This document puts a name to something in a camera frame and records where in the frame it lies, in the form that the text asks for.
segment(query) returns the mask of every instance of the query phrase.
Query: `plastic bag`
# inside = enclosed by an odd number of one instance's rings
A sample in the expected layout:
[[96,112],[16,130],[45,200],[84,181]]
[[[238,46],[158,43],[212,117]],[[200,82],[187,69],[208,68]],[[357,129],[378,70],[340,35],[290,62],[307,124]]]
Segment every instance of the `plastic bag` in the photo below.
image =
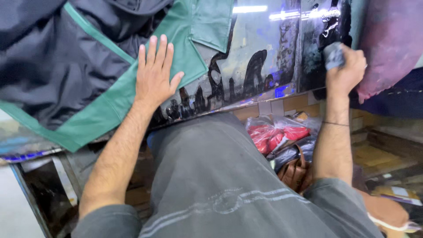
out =
[[283,130],[276,128],[267,116],[248,118],[245,129],[264,155],[269,154],[283,139]]
[[277,151],[288,141],[297,141],[310,134],[310,129],[285,117],[248,118],[245,126],[257,149],[263,155]]
[[[313,159],[314,146],[316,144],[317,135],[307,136],[296,144],[301,148],[302,153],[306,161],[311,162]],[[268,161],[274,161],[275,173],[278,174],[282,166],[295,159],[299,158],[300,154],[296,146],[289,146],[281,149],[277,153],[269,154],[266,159]]]

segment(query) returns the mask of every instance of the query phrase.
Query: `person's left hand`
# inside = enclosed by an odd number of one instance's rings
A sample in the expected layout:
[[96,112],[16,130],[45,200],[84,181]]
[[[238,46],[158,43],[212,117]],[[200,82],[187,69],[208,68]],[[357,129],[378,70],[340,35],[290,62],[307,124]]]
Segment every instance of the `person's left hand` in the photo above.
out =
[[146,47],[140,45],[135,103],[143,108],[156,110],[160,104],[175,94],[184,72],[177,73],[169,83],[170,66],[173,59],[173,44],[168,43],[166,35],[160,36],[159,50],[156,55],[157,37],[150,37],[146,60]]

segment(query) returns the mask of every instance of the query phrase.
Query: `black fabric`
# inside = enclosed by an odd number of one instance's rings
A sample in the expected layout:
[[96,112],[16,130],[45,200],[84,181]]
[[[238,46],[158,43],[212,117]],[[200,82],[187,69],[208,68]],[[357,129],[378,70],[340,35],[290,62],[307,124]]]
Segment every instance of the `black fabric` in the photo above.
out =
[[351,107],[382,116],[423,118],[423,68],[412,70],[392,88],[358,103],[358,95],[351,98]]
[[[14,0],[2,2],[0,8],[0,100],[15,103],[50,130],[94,101],[129,67],[76,24],[62,8],[65,2]],[[172,2],[72,3],[136,58],[139,45],[147,41]]]
[[133,58],[172,6],[171,0],[71,0],[97,29]]

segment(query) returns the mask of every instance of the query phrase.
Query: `gray t-shirt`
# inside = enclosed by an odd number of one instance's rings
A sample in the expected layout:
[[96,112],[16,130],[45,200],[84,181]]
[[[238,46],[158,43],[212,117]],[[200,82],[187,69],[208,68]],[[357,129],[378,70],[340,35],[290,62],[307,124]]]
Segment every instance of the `gray t-shirt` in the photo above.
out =
[[133,207],[111,205],[81,220],[73,238],[383,237],[345,182],[319,180],[304,197],[287,188],[229,113],[157,132],[152,153],[147,223]]

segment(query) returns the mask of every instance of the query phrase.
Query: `clear plastic bag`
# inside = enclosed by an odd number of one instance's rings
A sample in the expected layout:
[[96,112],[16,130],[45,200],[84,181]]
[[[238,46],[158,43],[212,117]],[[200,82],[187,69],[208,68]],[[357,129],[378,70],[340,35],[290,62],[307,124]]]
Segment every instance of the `clear plastic bag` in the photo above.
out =
[[310,129],[303,124],[283,116],[248,118],[245,129],[257,149],[264,156],[274,153],[289,141],[297,141],[310,135]]
[[268,116],[248,118],[245,129],[263,155],[269,154],[283,139],[283,130],[276,128]]

